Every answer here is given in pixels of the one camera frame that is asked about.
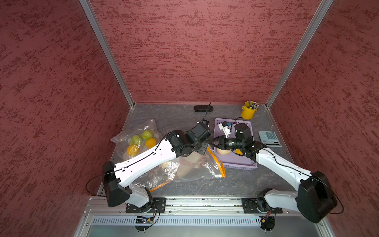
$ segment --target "small yellow object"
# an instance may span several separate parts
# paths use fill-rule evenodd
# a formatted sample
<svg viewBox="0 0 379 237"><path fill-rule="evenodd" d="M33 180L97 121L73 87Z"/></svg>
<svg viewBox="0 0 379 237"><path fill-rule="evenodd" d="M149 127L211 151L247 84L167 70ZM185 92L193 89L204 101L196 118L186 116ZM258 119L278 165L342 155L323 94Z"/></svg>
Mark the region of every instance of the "small yellow object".
<svg viewBox="0 0 379 237"><path fill-rule="evenodd" d="M128 146L128 148L126 149L126 153L131 157L135 157L138 153L139 149L138 149L138 146L136 144L133 144L131 146Z"/></svg>
<svg viewBox="0 0 379 237"><path fill-rule="evenodd" d="M153 148L157 144L157 140L155 138L150 138L145 142L148 148Z"/></svg>
<svg viewBox="0 0 379 237"><path fill-rule="evenodd" d="M236 153L237 153L238 155L243 155L243 153L240 151L240 149L237 149L237 150L236 150Z"/></svg>
<svg viewBox="0 0 379 237"><path fill-rule="evenodd" d="M254 116L254 113L258 110L258 108L255 108L255 109L249 109L249 102L246 101L245 102L245 105L242 106L242 113L241 113L241 116L244 118L244 119L252 119L253 116Z"/></svg>

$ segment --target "plastic bag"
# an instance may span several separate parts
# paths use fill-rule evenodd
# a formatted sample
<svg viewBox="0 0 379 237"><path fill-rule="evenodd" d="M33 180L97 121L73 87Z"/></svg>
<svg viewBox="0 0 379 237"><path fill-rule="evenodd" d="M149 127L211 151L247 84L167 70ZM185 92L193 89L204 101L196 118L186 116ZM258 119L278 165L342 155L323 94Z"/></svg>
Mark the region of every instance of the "plastic bag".
<svg viewBox="0 0 379 237"><path fill-rule="evenodd" d="M186 182L219 177L225 177L224 166L208 147L204 155L192 152L187 157L178 157L160 164L138 177L133 184L154 191L171 181Z"/></svg>
<svg viewBox="0 0 379 237"><path fill-rule="evenodd" d="M154 119L122 131L111 139L116 143L115 152L119 158L115 162L129 160L154 147L161 139L162 135L157 132Z"/></svg>

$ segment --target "white plastic part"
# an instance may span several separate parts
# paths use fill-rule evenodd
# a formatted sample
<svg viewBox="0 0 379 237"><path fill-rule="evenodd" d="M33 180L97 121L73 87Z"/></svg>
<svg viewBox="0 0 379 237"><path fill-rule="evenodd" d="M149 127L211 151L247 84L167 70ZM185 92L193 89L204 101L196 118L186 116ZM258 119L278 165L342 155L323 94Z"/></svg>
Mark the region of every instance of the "white plastic part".
<svg viewBox="0 0 379 237"><path fill-rule="evenodd" d="M140 188L133 184L129 184L129 188L132 191L132 194L126 201L126 203L130 203L135 205L136 207L142 207L149 201L149 195L147 194L146 189Z"/></svg>
<svg viewBox="0 0 379 237"><path fill-rule="evenodd" d="M225 137L228 138L230 133L231 133L229 126L223 127L222 124L220 123L220 124L218 124L218 127L220 128L221 131L224 132Z"/></svg>
<svg viewBox="0 0 379 237"><path fill-rule="evenodd" d="M114 170L120 170L114 173L116 178L121 180L119 185L127 187L145 172L163 162L176 158L175 152L171 151L171 149L172 145L170 142L162 140L160 144L154 146L150 150L147 150L130 160L115 164Z"/></svg>
<svg viewBox="0 0 379 237"><path fill-rule="evenodd" d="M280 207L298 212L299 209L295 200L297 196L298 192L278 191L273 189L268 191L264 198L267 204L272 208Z"/></svg>
<svg viewBox="0 0 379 237"><path fill-rule="evenodd" d="M273 155L271 155L268 151L274 154L276 161L273 158ZM259 150L259 153L256 154L256 159L258 164L264 165L274 171L277 175L286 180L296 191L299 190L300 180L306 180L311 176L309 170L292 164L283 157L274 153L270 148Z"/></svg>

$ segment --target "purple plastic basket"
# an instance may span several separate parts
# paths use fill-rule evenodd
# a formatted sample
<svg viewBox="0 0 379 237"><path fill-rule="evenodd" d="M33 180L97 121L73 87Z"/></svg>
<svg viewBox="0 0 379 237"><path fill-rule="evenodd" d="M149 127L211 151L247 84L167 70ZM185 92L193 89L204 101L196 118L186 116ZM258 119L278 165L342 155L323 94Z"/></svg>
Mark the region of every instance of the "purple plastic basket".
<svg viewBox="0 0 379 237"><path fill-rule="evenodd" d="M215 130L214 130L215 138L218 136L225 135L224 132L218 127L218 124L220 124L222 122L230 122L231 124L233 124L234 121L235 121L234 119L216 118L215 119ZM235 121L232 128L230 129L231 134L229 135L229 137L235 137L234 125L239 124L239 123L242 123L242 120ZM251 135L253 135L253 129L251 127L251 122L244 121L244 123L250 128ZM220 158L220 160L224 164L224 167L226 167L226 168L233 168L233 169L240 169L240 170L253 170L253 169L256 169L258 167L257 163L255 163L251 159L249 159L245 156L242 157L242 156L236 155L233 152L231 152L227 155L220 155L220 154L218 154L217 149L215 149L215 153Z"/></svg>

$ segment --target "calculator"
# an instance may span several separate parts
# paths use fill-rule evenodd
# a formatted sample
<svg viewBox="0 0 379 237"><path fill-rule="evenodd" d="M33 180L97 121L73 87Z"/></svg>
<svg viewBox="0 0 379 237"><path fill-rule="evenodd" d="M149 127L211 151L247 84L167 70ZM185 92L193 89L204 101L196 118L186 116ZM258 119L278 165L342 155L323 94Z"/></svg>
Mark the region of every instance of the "calculator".
<svg viewBox="0 0 379 237"><path fill-rule="evenodd" d="M276 136L275 132L270 131L258 131L259 137L261 139L261 142L265 144L266 146L277 146L281 147L278 137Z"/></svg>

